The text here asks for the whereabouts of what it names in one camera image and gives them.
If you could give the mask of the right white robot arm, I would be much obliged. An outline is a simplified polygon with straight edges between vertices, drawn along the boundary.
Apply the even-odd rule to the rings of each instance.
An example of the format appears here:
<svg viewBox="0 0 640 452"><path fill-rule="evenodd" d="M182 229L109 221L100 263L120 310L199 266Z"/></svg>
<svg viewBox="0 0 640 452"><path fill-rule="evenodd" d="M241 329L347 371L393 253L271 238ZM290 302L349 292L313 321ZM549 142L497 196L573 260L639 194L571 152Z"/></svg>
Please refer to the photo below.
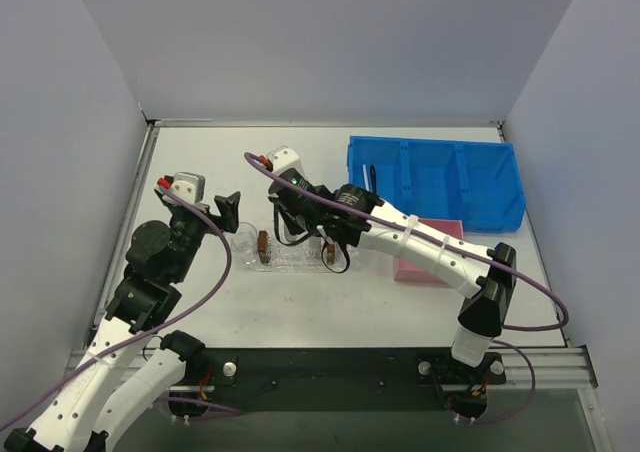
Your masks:
<svg viewBox="0 0 640 452"><path fill-rule="evenodd" d="M513 247L459 240L361 187L346 184L331 192L294 168L272 182L268 197L292 234L322 237L342 251L352 247L405 260L456 290L464 301L451 355L466 366L480 366L502 333L515 289L516 278L501 268L515 265Z"/></svg>

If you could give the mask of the clear plastic cup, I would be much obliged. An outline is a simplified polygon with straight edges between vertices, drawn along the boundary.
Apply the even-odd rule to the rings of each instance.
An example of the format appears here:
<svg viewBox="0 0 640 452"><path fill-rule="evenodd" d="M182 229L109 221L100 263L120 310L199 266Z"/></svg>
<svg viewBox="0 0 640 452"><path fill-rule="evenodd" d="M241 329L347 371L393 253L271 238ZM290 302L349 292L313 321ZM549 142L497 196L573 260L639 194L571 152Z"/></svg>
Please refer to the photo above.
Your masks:
<svg viewBox="0 0 640 452"><path fill-rule="evenodd" d="M247 266L257 260L258 230L249 222L240 222L237 231L230 237L234 254Z"/></svg>

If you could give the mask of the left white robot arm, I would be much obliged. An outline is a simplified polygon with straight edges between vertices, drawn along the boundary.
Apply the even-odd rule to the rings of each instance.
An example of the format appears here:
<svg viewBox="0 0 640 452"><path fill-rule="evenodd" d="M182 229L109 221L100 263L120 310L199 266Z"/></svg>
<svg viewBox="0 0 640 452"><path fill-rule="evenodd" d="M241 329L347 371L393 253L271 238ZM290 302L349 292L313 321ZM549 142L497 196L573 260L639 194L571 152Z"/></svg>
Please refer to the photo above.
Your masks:
<svg viewBox="0 0 640 452"><path fill-rule="evenodd" d="M177 322L172 311L203 238L234 233L240 193L217 196L219 210L162 183L156 190L169 210L168 222L138 226L126 253L126 267L106 313L74 371L46 393L50 405L28 427L12 430L6 451L110 451L124 432L171 385L193 383L204 374L205 345L193 336L167 334L150 362L128 380L131 362L164 327Z"/></svg>

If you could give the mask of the white toothbrush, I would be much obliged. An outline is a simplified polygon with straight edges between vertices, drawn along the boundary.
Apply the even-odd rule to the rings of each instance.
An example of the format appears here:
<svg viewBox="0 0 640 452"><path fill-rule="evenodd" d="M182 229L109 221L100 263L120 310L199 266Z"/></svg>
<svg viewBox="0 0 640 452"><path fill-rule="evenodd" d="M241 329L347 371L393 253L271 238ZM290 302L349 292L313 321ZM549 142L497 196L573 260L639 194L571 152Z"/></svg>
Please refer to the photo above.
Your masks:
<svg viewBox="0 0 640 452"><path fill-rule="evenodd" d="M366 164L362 165L362 174L363 174L363 182L364 182L364 188L367 191L371 191L371 183L370 183L370 176L369 176L369 169L366 166Z"/></svg>

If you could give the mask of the white toothpaste tube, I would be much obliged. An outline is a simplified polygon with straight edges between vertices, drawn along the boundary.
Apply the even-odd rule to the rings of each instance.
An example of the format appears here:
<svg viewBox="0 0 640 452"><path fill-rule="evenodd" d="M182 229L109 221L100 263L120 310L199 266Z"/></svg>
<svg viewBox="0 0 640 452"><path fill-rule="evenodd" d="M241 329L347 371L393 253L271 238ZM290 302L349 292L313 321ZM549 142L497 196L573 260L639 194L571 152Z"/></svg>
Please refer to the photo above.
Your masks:
<svg viewBox="0 0 640 452"><path fill-rule="evenodd" d="M294 227L291 228L289 225L285 224L284 235L285 235L284 243L287 246L296 246L299 240L304 237L304 233L300 232L299 227L297 225L294 225Z"/></svg>

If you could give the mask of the black toothbrush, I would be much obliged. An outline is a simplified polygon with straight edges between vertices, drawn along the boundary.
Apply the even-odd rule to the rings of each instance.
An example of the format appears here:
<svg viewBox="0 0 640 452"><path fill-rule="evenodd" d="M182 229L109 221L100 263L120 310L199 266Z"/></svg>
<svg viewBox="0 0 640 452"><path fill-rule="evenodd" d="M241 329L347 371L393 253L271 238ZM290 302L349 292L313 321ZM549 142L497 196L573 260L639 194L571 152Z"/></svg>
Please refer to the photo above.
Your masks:
<svg viewBox="0 0 640 452"><path fill-rule="evenodd" d="M373 164L369 166L369 183L371 186L371 191L374 194L377 194L377 173L376 168Z"/></svg>

